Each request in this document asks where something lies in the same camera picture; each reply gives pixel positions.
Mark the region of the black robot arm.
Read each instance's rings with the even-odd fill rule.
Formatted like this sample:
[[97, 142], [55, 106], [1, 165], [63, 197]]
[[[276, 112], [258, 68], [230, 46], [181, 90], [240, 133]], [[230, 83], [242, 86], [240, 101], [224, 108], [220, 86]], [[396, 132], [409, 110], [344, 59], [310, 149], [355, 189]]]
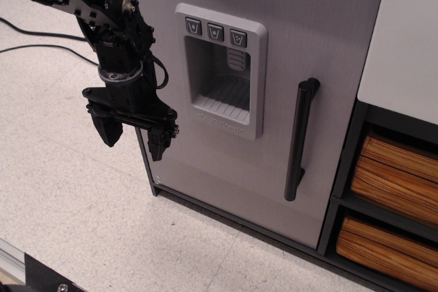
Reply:
[[112, 147], [129, 124], [148, 133], [149, 152], [162, 159], [179, 127], [177, 112], [161, 101], [157, 91], [166, 87], [155, 74], [162, 62], [151, 52], [154, 29], [146, 24], [138, 0], [31, 0], [76, 17], [98, 57], [103, 87], [86, 88], [88, 113], [101, 139]]

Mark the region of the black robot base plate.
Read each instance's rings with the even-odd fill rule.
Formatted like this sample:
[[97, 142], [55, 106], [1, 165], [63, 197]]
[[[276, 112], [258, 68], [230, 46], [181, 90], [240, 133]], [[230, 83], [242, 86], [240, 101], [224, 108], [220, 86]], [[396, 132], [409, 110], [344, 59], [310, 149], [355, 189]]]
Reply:
[[25, 254], [25, 291], [84, 292], [78, 284]]

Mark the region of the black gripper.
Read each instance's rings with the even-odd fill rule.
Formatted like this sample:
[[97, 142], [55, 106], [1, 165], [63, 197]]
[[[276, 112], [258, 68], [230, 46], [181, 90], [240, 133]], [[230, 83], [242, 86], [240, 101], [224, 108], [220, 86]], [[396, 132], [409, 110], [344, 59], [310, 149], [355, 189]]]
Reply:
[[113, 147], [123, 134], [123, 123], [147, 129], [148, 148], [153, 161], [161, 161], [164, 151], [176, 138], [177, 112], [161, 101], [156, 89], [141, 77], [130, 84], [106, 84], [82, 92], [95, 129], [103, 142]]

